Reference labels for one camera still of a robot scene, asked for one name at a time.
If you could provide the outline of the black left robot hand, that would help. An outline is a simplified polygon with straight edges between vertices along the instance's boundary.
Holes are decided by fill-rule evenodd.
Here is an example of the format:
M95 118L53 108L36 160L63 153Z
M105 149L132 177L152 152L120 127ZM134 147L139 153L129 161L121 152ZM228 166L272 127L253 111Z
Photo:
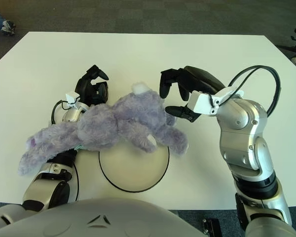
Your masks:
M105 81L92 84L91 81L98 77ZM109 97L107 80L109 77L96 65L93 65L78 80L75 87L75 92L79 94L79 101L87 106L106 103Z

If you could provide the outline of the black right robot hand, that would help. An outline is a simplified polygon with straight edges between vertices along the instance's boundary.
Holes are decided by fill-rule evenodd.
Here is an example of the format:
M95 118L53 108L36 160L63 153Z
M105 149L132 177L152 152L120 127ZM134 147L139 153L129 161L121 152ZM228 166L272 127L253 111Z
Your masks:
M203 92L208 95L210 112L214 111L215 102L212 98L217 92L225 88L225 85L209 72L185 66L179 69L168 69L161 72L159 95L165 99L172 84L177 83L180 96L184 101L189 100L189 95L193 91Z

